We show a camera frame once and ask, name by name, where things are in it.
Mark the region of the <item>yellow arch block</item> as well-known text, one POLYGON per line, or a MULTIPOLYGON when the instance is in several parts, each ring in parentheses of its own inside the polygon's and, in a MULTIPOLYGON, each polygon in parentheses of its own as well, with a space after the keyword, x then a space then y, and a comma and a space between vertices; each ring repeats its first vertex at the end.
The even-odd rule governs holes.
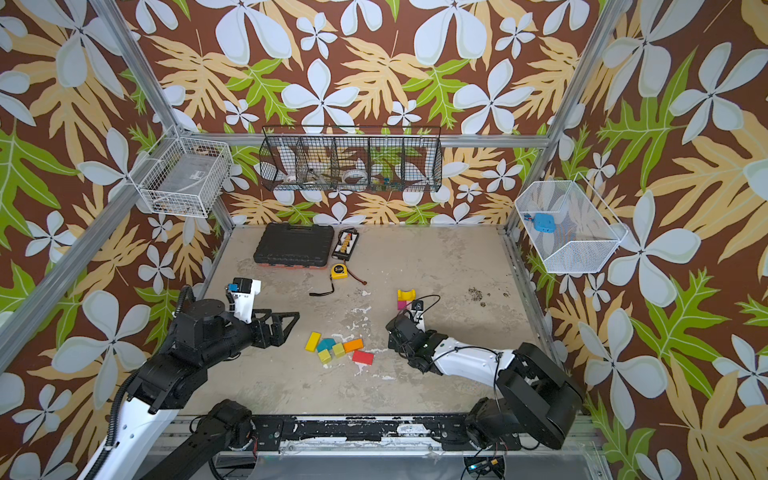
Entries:
POLYGON ((398 290, 397 291, 397 301, 398 302, 412 302, 416 299, 416 291, 414 289, 412 290, 398 290))

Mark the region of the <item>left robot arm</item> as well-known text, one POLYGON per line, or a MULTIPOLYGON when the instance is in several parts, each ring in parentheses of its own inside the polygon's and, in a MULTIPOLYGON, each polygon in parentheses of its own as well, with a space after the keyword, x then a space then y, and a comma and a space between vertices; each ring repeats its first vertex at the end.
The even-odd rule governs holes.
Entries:
MULTIPOLYGON (((249 347, 285 343, 300 319, 297 312, 246 308, 239 319, 242 292, 226 301, 194 297, 182 288, 174 320, 159 350, 119 387, 110 409, 106 438, 89 460, 83 479, 132 479, 159 436, 179 415, 209 370, 249 347)), ((228 450, 255 446, 253 414, 223 400, 198 422, 196 430, 149 472, 147 479, 189 479, 228 450)))

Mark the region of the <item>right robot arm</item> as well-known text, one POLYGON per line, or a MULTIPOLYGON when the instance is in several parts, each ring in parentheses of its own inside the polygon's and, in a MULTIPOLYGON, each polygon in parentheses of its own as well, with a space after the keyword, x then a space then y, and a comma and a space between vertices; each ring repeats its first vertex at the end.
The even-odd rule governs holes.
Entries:
POLYGON ((469 442, 479 448, 522 446, 526 434, 559 450, 565 443, 586 394, 582 387, 538 346, 523 342, 514 350, 469 345, 427 330, 422 318, 403 310, 386 325, 388 348, 422 373, 458 376, 489 386, 465 416, 469 442))

